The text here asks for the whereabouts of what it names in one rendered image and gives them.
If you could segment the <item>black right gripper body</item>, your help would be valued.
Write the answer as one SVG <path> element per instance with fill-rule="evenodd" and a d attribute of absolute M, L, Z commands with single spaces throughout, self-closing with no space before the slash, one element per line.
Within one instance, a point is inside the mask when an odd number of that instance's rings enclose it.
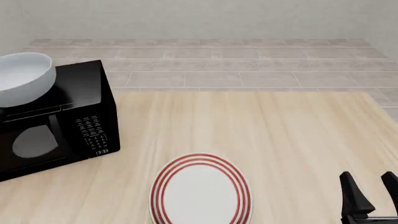
<path fill-rule="evenodd" d="M 370 217 L 367 213 L 341 213 L 342 224 L 398 224 L 398 216 Z"/>

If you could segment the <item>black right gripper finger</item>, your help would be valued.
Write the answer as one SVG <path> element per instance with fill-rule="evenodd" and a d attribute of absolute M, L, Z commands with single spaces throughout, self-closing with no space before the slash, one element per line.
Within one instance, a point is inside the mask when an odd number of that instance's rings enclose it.
<path fill-rule="evenodd" d="M 343 197 L 341 216 L 368 216 L 376 210 L 348 171 L 341 173 L 340 184 Z"/>
<path fill-rule="evenodd" d="M 395 207 L 398 207 L 398 177 L 391 171 L 381 176 L 382 182 L 387 189 Z"/>

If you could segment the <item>white plate with red rings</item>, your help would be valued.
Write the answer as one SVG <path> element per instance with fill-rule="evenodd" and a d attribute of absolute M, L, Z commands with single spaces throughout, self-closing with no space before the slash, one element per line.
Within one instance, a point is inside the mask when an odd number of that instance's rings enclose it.
<path fill-rule="evenodd" d="M 250 224 L 253 195 L 229 160 L 185 154 L 166 164 L 149 190 L 153 224 Z"/>

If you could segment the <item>white bowl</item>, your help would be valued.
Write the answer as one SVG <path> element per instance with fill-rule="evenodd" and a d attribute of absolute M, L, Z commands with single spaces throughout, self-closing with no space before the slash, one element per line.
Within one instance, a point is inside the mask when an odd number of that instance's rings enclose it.
<path fill-rule="evenodd" d="M 28 104 L 46 94 L 56 80 L 52 59 L 37 52 L 0 57 L 0 108 Z"/>

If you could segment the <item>black microwave oven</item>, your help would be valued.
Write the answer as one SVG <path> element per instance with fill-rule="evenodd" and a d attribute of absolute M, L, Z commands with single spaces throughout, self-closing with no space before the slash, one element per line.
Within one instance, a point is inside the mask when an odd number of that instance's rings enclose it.
<path fill-rule="evenodd" d="M 56 68 L 37 100 L 0 108 L 0 182 L 120 150 L 116 102 L 100 60 Z"/>

